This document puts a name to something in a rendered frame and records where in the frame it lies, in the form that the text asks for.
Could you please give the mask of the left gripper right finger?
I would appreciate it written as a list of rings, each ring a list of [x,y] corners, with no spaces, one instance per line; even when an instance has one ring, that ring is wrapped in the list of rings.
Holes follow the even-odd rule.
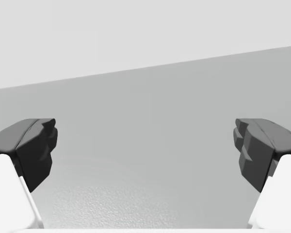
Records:
[[[235,123],[241,174],[260,193],[248,227],[291,230],[291,131],[261,118]]]

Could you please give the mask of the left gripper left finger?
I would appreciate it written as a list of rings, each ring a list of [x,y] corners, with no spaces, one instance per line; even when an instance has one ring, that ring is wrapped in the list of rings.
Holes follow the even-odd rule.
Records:
[[[32,192],[50,174],[55,124],[29,118],[0,131],[0,230],[44,228]]]

